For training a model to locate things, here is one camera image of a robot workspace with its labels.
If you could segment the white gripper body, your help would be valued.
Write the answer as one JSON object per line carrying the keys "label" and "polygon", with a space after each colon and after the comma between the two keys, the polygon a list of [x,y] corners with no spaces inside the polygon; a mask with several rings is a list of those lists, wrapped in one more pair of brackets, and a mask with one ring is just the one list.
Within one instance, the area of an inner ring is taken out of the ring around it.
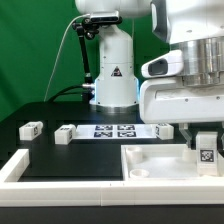
{"label": "white gripper body", "polygon": [[140,118],[144,123],[224,121],[224,84],[185,87],[177,77],[146,80],[140,88]]}

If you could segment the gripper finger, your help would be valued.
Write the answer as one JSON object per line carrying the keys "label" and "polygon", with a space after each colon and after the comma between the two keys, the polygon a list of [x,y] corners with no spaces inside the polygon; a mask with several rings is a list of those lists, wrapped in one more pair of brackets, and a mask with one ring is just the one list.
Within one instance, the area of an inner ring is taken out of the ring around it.
{"label": "gripper finger", "polygon": [[224,121],[222,122],[221,150],[224,150]]}
{"label": "gripper finger", "polygon": [[187,123],[179,124],[179,131],[186,140],[186,145],[188,148],[191,148],[192,143],[192,134],[189,131],[189,125]]}

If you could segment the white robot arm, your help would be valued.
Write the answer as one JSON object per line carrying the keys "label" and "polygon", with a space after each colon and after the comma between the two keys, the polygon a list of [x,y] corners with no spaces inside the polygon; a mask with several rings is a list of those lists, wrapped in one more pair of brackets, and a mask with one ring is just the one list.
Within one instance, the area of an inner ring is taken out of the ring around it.
{"label": "white robot arm", "polygon": [[[148,124],[224,122],[224,0],[75,0],[88,34],[100,35],[93,105],[111,111],[139,104]],[[170,51],[133,76],[132,38],[122,18],[152,16],[152,32]]]}

